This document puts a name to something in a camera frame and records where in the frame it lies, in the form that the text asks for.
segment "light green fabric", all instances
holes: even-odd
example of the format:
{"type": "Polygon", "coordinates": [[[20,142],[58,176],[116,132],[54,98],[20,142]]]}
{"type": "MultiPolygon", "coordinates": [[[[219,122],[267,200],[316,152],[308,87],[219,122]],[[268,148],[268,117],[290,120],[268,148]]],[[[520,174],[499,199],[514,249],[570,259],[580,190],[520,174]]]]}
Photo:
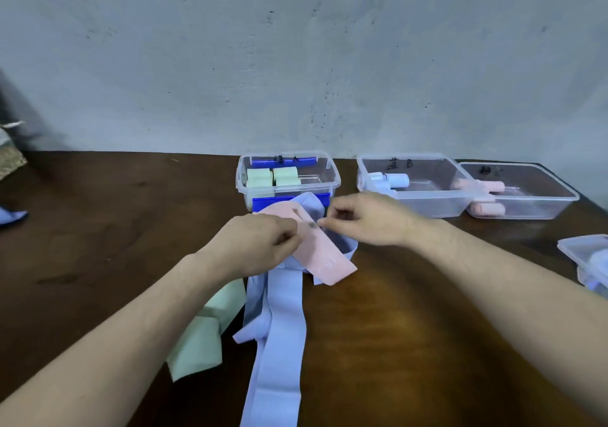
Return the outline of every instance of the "light green fabric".
{"type": "Polygon", "coordinates": [[[225,285],[205,304],[167,358],[174,382],[222,363],[220,336],[245,301],[243,280],[235,280],[225,285]]]}

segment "blue strip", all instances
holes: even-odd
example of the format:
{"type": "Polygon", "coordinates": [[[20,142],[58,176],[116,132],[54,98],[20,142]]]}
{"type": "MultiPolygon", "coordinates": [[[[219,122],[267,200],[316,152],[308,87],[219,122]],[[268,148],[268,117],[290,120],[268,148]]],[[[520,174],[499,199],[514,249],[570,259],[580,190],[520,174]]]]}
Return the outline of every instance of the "blue strip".
{"type": "Polygon", "coordinates": [[[304,166],[314,166],[317,163],[316,156],[307,156],[302,158],[285,157],[283,155],[277,155],[272,158],[262,158],[251,160],[251,166],[254,168],[287,168],[295,166],[302,168],[304,166]]]}
{"type": "MultiPolygon", "coordinates": [[[[314,194],[321,204],[325,207],[330,205],[331,193],[315,193],[314,194]]],[[[270,206],[278,201],[289,201],[295,198],[298,195],[288,195],[288,196],[269,196],[268,198],[253,198],[252,201],[252,211],[260,212],[266,206],[270,206]]]]}

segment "plastic container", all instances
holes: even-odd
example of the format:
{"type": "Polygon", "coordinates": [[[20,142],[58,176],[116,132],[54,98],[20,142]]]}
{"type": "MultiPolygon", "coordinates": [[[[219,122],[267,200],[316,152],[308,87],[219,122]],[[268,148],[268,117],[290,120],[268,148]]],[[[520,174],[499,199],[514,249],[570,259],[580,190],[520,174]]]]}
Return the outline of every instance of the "plastic container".
{"type": "Polygon", "coordinates": [[[461,162],[462,168],[480,181],[502,181],[505,191],[492,193],[505,206],[504,215],[477,215],[480,219],[555,219],[573,201],[577,191],[536,164],[461,162]]]}
{"type": "Polygon", "coordinates": [[[284,151],[253,153],[240,157],[237,167],[237,190],[245,196],[250,211],[261,211],[277,201],[291,200],[300,193],[313,192],[324,206],[340,186],[340,173],[331,157],[324,151],[284,151]],[[295,166],[300,185],[247,188],[247,169],[295,166]]]}
{"type": "Polygon", "coordinates": [[[560,239],[558,248],[578,265],[579,282],[608,298],[608,235],[560,239]]]}
{"type": "Polygon", "coordinates": [[[419,214],[428,217],[457,217],[482,192],[479,185],[454,160],[438,153],[361,154],[357,156],[357,188],[384,193],[369,173],[406,173],[407,188],[389,193],[419,214]],[[453,190],[456,179],[471,182],[467,190],[453,190]]]}

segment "light blue fabric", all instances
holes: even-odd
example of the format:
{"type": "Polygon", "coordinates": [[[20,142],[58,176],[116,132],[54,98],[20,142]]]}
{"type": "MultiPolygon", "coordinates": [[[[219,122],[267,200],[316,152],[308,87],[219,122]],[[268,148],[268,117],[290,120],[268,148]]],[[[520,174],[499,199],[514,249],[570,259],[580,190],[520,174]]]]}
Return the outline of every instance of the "light blue fabric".
{"type": "Polygon", "coordinates": [[[11,212],[0,207],[0,225],[10,224],[27,216],[27,211],[11,212]]]}
{"type": "MultiPolygon", "coordinates": [[[[316,221],[325,208],[312,193],[294,198],[316,221]]],[[[357,242],[326,232],[348,259],[357,242]]],[[[243,328],[237,343],[256,340],[257,353],[249,380],[241,427],[297,427],[300,411],[300,369],[306,341],[302,310],[304,267],[293,257],[247,281],[243,328]]]]}

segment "concrete wall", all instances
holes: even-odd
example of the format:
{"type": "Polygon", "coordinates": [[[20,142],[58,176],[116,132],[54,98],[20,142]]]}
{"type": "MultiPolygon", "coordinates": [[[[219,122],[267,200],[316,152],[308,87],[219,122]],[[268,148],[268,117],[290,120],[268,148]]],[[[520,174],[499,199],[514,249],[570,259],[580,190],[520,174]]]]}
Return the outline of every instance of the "concrete wall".
{"type": "Polygon", "coordinates": [[[442,151],[608,206],[608,0],[0,0],[30,147],[442,151]]]}

